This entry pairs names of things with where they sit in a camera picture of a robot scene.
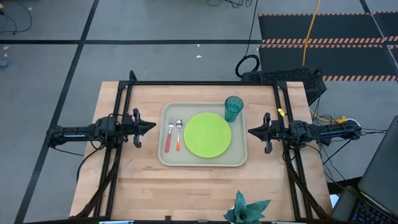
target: yellow cable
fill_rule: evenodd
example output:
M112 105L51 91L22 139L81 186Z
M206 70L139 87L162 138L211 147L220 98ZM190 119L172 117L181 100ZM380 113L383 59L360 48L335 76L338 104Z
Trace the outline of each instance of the yellow cable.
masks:
M311 20L311 24L310 24L310 28L308 29L307 32L307 38L305 39L305 45L304 45L304 53L303 53L303 66L305 65L305 53L307 52L307 44L308 44L308 40L310 38L310 34L311 34L311 30L312 30L312 25L313 22L315 20L315 17L317 16L318 13L318 9L319 9L319 5L321 4L321 0L318 0L318 4L317 4L317 8L315 9L315 12L312 15L312 20Z
M343 123L344 121L346 121L347 120L347 117L346 116L342 116L340 119L325 119L325 118L321 118L321 117L319 117L318 115L316 115L313 111L312 111L312 109L311 108L309 108L310 109L310 112L311 112L311 114L313 114L318 120L320 120L320 121L324 121L324 122L328 122L328 123L330 123L330 122L333 122L333 123L337 123L337 124L341 124L341 123Z
M318 115L316 115L316 114L312 111L311 108L310 108L310 111L311 111L311 113L312 113L317 119L319 119L320 121L325 121L325 122L330 122L330 121L331 121L331 120L329 120L329 119L324 119L324 118L319 117Z

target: yellow clip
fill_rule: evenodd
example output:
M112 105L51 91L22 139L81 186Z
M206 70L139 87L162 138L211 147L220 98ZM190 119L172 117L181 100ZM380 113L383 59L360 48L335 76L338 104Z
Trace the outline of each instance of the yellow clip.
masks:
M285 116L285 112L281 108L278 109L278 112L280 113L281 116Z
M341 124L341 123L343 123L346 120L347 120L347 117L346 116L342 116L340 119L337 119L337 123Z

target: fork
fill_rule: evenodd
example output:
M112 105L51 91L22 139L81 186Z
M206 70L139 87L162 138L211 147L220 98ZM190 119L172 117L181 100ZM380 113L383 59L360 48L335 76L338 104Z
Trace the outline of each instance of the fork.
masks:
M166 148L164 149L165 152L169 152L170 140L172 137L172 129L173 128L174 128L174 119L173 119L173 116L171 116L169 119L169 134L167 135Z

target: laptop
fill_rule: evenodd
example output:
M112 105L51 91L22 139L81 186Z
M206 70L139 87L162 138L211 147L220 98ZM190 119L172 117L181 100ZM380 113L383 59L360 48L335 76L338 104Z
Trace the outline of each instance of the laptop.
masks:
M398 224L398 116L358 184L346 187L331 216L340 221Z

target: keyboard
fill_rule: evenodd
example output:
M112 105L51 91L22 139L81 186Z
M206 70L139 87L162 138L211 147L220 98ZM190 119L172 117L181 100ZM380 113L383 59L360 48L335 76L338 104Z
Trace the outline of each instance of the keyboard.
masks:
M393 219L385 216L382 212L366 202L360 202L354 215L353 221L370 224L398 224Z

